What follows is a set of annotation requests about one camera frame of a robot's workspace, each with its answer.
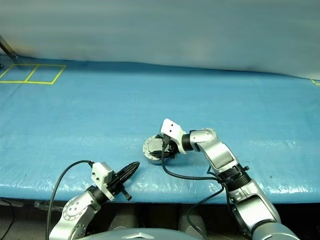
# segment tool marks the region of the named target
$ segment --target black cable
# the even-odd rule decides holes
[[[210,170],[211,170],[211,166],[209,166],[209,169],[208,169],[208,171],[206,171],[206,174],[211,174],[211,175],[217,177],[218,183],[220,183],[219,177],[215,173],[211,172]],[[225,193],[226,193],[226,206],[228,208],[228,212],[229,212],[230,216],[234,219],[235,216],[232,213],[232,206],[230,204],[230,195],[229,195],[229,191],[228,191],[227,186],[225,186]]]
[[[203,204],[204,202],[208,201],[209,199],[219,195],[220,193],[222,193],[225,189],[225,187],[221,185],[221,189],[219,191],[217,191],[216,193],[207,196],[206,198],[202,199],[201,201],[199,201],[198,203],[194,204],[192,207],[190,207],[189,211],[186,214],[186,219],[188,220],[189,224],[205,239],[208,240],[207,236],[204,235],[204,233],[201,231],[201,229],[199,229],[192,221],[190,218],[190,214],[192,212],[192,210],[194,210],[196,207],[198,207],[200,204]]]
[[[171,171],[169,171],[166,166],[165,166],[165,149],[170,141],[170,137],[164,135],[163,136],[163,139],[162,139],[162,152],[161,152],[161,165],[162,165],[162,168],[163,170],[173,176],[173,177],[176,177],[176,178],[179,178],[179,179],[187,179],[187,180],[214,180],[214,181],[217,181],[218,183],[220,183],[218,177],[216,174],[214,174],[213,172],[210,172],[210,169],[211,167],[209,166],[209,169],[207,170],[207,174],[211,174],[215,177],[201,177],[201,176],[184,176],[184,175],[179,175],[179,174],[176,174],[176,173],[173,173]],[[198,203],[194,204],[187,212],[187,215],[186,215],[186,219],[187,221],[189,222],[189,224],[205,239],[205,240],[208,240],[207,236],[205,236],[203,234],[203,232],[191,221],[190,219],[190,214],[192,212],[193,209],[195,209],[197,206],[199,206],[200,204],[204,203],[205,201],[208,201],[209,199],[217,196],[218,194],[220,194],[221,192],[223,192],[223,190],[225,189],[225,187],[221,185],[221,189],[219,191],[217,191],[216,193],[202,199],[201,201],[199,201]]]
[[[92,168],[92,165],[94,164],[93,161],[89,161],[89,160],[81,160],[81,161],[76,161],[74,163],[72,163],[70,166],[68,166],[60,175],[60,177],[58,178],[58,181],[56,182],[51,198],[50,198],[50,202],[49,202],[49,208],[48,208],[48,214],[46,216],[46,226],[45,226],[45,239],[49,240],[49,233],[50,233],[50,221],[51,221],[51,212],[52,212],[52,206],[54,204],[54,199],[55,199],[55,195],[56,192],[58,190],[59,184],[62,180],[62,178],[64,177],[64,175],[66,174],[66,172],[72,168],[73,166],[77,165],[77,164],[81,164],[81,163],[87,163],[90,165],[90,167]]]
[[[7,228],[7,230],[5,231],[4,235],[0,238],[0,240],[3,240],[3,239],[5,238],[5,236],[7,235],[7,233],[9,232],[12,224],[14,224],[14,221],[15,221],[15,211],[14,211],[14,207],[12,206],[11,202],[6,201],[6,200],[4,200],[4,199],[2,199],[2,198],[1,198],[1,200],[10,205],[10,207],[11,207],[11,213],[12,213],[11,223],[10,223],[9,227]]]
[[[162,147],[162,152],[161,152],[161,165],[162,165],[162,168],[163,170],[175,177],[175,178],[179,178],[179,179],[187,179],[187,180],[214,180],[214,181],[218,181],[218,178],[216,177],[212,177],[212,176],[185,176],[185,175],[179,175],[179,174],[176,174],[176,173],[173,173],[171,171],[169,171],[167,168],[166,168],[166,165],[165,165],[165,149],[166,149],[167,146],[163,146]]]

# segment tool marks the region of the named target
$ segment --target blue mat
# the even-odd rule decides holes
[[[171,177],[149,163],[144,141],[165,118],[188,132],[213,128],[274,203],[320,202],[320,87],[278,74],[142,63],[24,58],[0,81],[0,197],[48,200],[61,172],[83,159],[115,171],[140,161],[125,184],[132,202],[195,203],[216,192],[210,181]],[[10,64],[5,64],[4,72]],[[178,174],[205,176],[202,153],[170,160]],[[88,165],[70,170],[57,200],[80,194]],[[117,201],[125,201],[118,196]],[[225,203],[221,194],[211,203]]]

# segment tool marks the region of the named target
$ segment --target white backdrop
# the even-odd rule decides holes
[[[20,55],[320,79],[320,0],[0,0]]]

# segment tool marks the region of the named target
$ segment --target circular metal base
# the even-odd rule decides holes
[[[162,139],[157,135],[149,137],[143,144],[142,151],[148,161],[152,164],[161,164],[161,158],[151,155],[152,152],[162,151]]]

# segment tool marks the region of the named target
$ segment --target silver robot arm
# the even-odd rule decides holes
[[[127,200],[131,196],[123,183],[139,167],[133,162],[115,173],[105,162],[92,165],[91,179],[96,186],[90,186],[83,194],[72,198],[63,208],[59,222],[52,229],[50,240],[77,240],[83,238],[88,224],[106,201],[113,201],[115,195],[122,192]]]
[[[160,135],[170,137],[182,154],[187,151],[204,153],[229,199],[234,203],[232,213],[242,232],[253,240],[298,240],[298,237],[281,224],[280,216],[258,184],[246,173],[227,145],[221,142],[211,128],[191,131],[165,119]]]

